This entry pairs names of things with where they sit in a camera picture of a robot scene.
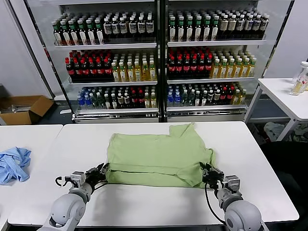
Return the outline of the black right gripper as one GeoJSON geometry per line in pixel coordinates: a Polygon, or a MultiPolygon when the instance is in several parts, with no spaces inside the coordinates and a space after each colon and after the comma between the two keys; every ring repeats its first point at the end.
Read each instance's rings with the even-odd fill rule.
{"type": "Polygon", "coordinates": [[[218,189],[218,184],[223,182],[224,172],[214,168],[209,163],[199,162],[200,168],[203,172],[202,181],[208,184],[211,189],[218,189]]]}

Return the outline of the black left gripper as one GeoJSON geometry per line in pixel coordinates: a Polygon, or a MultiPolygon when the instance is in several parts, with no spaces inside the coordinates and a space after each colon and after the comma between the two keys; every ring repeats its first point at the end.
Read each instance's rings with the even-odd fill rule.
{"type": "Polygon", "coordinates": [[[97,166],[97,168],[91,168],[90,170],[86,171],[85,176],[85,182],[89,185],[97,185],[100,182],[103,182],[106,180],[106,176],[104,173],[108,171],[109,163],[101,163],[97,166]]]}

